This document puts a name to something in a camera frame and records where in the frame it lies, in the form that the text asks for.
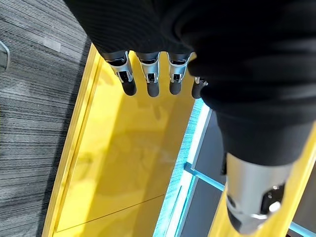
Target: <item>yellow surface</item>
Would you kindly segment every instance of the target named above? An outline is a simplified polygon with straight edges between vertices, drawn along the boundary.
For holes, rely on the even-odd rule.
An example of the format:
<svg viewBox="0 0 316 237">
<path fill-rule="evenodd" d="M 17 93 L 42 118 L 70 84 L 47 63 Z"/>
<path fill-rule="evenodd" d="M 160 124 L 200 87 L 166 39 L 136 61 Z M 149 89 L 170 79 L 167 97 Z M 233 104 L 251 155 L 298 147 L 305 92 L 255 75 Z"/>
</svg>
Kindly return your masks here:
<svg viewBox="0 0 316 237">
<path fill-rule="evenodd" d="M 300 199 L 303 195 L 308 178 L 316 159 L 316 124 L 302 153 L 301 158 L 294 165 L 288 183 L 285 186 L 285 197 L 281 210 L 274 215 L 263 227 L 248 237 L 284 237 L 288 231 Z M 220 203 L 208 234 L 209 237 L 238 237 L 231 226 L 226 209 L 226 190 Z"/>
<path fill-rule="evenodd" d="M 151 98 L 139 61 L 129 56 L 137 84 L 132 97 L 95 48 L 90 51 L 43 236 L 104 236 L 101 227 L 90 227 L 97 221 L 110 229 L 118 218 L 126 232 L 117 237 L 153 234 L 194 103 L 193 78 L 186 76 L 180 95 L 171 95 L 163 53 L 160 95 Z M 128 214 L 131 207 L 137 215 Z"/>
<path fill-rule="evenodd" d="M 146 210 L 157 210 L 161 207 L 164 197 L 146 201 L 111 215 L 99 218 L 85 224 L 69 228 L 54 234 L 54 237 L 151 237 L 157 218 L 155 212 L 143 214 Z"/>
</svg>

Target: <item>black fingertip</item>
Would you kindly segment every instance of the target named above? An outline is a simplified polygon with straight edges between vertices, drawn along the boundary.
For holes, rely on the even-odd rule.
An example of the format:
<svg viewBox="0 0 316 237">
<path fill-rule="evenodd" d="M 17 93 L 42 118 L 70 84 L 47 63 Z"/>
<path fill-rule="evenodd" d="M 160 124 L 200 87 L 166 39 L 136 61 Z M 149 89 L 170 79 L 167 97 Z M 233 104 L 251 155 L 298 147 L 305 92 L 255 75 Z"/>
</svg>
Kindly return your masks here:
<svg viewBox="0 0 316 237">
<path fill-rule="evenodd" d="M 132 96 L 136 94 L 137 89 L 135 80 L 122 83 L 122 87 L 126 95 Z"/>
<path fill-rule="evenodd" d="M 151 97 L 156 97 L 159 95 L 159 83 L 147 83 L 147 91 Z"/>
<path fill-rule="evenodd" d="M 181 91 L 181 83 L 178 83 L 177 81 L 174 83 L 170 82 L 169 90 L 170 90 L 170 93 L 173 95 L 179 94 Z"/>
</svg>

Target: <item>blue light strip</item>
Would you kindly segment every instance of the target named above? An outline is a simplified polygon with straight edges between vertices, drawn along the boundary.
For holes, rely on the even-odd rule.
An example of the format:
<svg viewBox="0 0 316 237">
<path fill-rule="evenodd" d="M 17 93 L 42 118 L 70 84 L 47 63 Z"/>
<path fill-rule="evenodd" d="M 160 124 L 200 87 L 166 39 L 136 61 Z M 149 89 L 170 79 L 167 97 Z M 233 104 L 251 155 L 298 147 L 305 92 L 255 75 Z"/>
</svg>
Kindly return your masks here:
<svg viewBox="0 0 316 237">
<path fill-rule="evenodd" d="M 206 176 L 205 174 L 202 174 L 201 172 L 195 170 L 195 169 L 191 169 L 191 164 L 190 163 L 186 163 L 184 166 L 184 170 L 191 173 L 193 176 L 196 176 L 198 178 L 200 178 L 201 180 L 207 182 L 208 184 L 216 187 L 217 189 L 219 189 L 220 191 L 224 190 L 224 185 L 222 185 L 221 183 L 215 181 L 214 179 L 211 179 L 210 177 Z"/>
<path fill-rule="evenodd" d="M 314 232 L 311 232 L 307 230 L 306 228 L 304 228 L 303 226 L 300 226 L 294 222 L 291 223 L 290 229 L 305 237 L 316 237 L 316 234 Z"/>
<path fill-rule="evenodd" d="M 190 174 L 192 174 L 193 176 L 196 176 L 198 178 L 200 178 L 201 180 L 207 182 L 208 184 L 216 187 L 217 189 L 223 191 L 224 190 L 224 185 L 222 185 L 221 183 L 215 181 L 214 179 L 211 179 L 210 177 L 206 176 L 205 174 L 202 174 L 201 172 L 195 170 L 195 169 L 191 169 L 191 164 L 190 163 L 186 163 L 184 166 L 184 170 L 189 172 Z M 306 228 L 292 222 L 290 225 L 290 229 L 304 237 L 316 237 L 316 234 L 307 230 Z"/>
</svg>

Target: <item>gray carpet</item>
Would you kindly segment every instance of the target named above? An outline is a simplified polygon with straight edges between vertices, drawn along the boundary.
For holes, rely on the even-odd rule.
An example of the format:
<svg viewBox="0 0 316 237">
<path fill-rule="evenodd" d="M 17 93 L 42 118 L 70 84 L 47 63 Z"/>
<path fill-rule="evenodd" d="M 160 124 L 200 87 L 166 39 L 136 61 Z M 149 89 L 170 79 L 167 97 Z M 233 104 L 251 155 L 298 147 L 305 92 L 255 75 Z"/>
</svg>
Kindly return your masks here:
<svg viewBox="0 0 316 237">
<path fill-rule="evenodd" d="M 1 0 L 0 237 L 40 236 L 90 42 L 61 0 Z"/>
</svg>

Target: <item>black fabric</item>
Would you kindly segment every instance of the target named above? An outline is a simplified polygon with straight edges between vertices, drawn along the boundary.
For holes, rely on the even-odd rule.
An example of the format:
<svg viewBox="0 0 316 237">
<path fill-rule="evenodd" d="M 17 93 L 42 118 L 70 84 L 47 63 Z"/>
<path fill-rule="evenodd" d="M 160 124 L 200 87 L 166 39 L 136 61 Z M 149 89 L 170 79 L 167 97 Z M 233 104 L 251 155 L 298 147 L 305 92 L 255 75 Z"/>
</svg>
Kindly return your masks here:
<svg viewBox="0 0 316 237">
<path fill-rule="evenodd" d="M 316 118 L 315 1 L 65 2 L 99 51 L 193 49 L 189 72 L 208 81 L 201 96 L 226 152 L 265 165 L 299 157 Z"/>
<path fill-rule="evenodd" d="M 65 0 L 65 3 L 100 53 L 120 50 L 140 53 L 192 51 L 163 36 L 150 1 Z"/>
</svg>

